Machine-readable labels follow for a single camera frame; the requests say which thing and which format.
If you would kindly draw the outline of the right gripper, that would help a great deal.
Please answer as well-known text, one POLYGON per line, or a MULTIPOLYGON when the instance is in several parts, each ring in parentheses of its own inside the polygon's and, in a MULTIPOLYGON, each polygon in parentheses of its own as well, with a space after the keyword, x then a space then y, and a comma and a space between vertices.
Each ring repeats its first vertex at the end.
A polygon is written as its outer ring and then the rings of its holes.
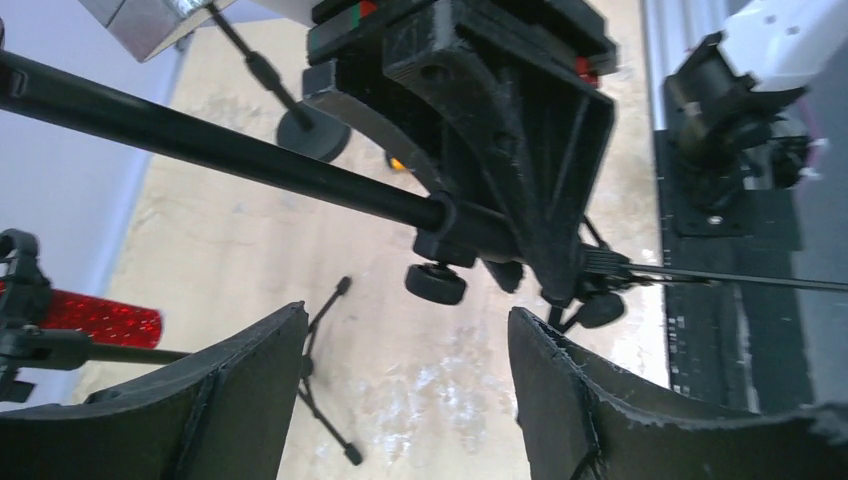
POLYGON ((322 1, 312 20, 308 105, 429 191, 444 188, 436 111, 471 149, 521 247, 563 252, 549 237, 580 224, 615 120, 613 101, 579 75, 617 70, 602 15, 585 1, 322 1), (328 60, 382 43, 392 80, 378 61, 328 60))

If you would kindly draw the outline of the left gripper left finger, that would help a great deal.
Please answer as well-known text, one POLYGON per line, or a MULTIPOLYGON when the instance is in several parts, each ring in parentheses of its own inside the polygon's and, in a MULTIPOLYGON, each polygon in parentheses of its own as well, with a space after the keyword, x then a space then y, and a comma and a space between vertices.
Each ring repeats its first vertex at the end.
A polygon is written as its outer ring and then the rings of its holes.
POLYGON ((273 479, 308 316, 290 303, 83 404, 1 416, 5 479, 273 479))

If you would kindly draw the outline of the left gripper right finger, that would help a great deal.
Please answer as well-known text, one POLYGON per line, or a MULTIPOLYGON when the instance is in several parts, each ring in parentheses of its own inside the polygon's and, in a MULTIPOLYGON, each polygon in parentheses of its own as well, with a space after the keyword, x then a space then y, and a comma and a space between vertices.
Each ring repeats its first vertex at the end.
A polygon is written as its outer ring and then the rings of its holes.
POLYGON ((508 347, 535 479, 843 479, 847 408, 773 415, 662 388, 566 339, 528 310, 508 347))

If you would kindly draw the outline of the black tripod stand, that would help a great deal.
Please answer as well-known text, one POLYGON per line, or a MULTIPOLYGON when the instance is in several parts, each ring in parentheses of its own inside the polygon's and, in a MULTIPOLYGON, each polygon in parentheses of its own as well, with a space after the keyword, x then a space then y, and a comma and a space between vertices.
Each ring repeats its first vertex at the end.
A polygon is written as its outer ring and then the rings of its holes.
MULTIPOLYGON (((24 368, 72 371, 92 361, 141 364, 150 372, 194 353, 97 343, 82 331, 42 329, 53 288, 39 267, 39 245, 30 233, 8 229, 1 235, 1 397, 15 410, 33 408, 34 384, 19 379, 24 368)), ((308 386, 317 321, 308 316, 301 353, 297 400, 313 404, 308 386)))
POLYGON ((194 165, 441 234, 481 259, 528 265, 556 302, 570 302, 586 276, 645 285, 670 279, 694 284, 752 283, 844 293, 844 283, 680 270, 633 264, 585 248, 578 223, 550 235, 562 253, 523 248, 503 216, 449 197, 421 197, 351 171, 143 100, 23 56, 1 54, 1 107, 18 115, 162 154, 194 165))

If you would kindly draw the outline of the red glitter microphone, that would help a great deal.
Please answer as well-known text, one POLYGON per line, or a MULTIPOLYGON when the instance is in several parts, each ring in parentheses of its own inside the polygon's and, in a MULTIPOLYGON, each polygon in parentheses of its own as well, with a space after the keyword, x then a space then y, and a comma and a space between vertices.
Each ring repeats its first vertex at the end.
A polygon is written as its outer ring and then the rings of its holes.
POLYGON ((118 346, 155 348, 162 337, 163 317, 155 309, 98 297, 53 290, 42 329, 77 330, 93 341, 118 346))

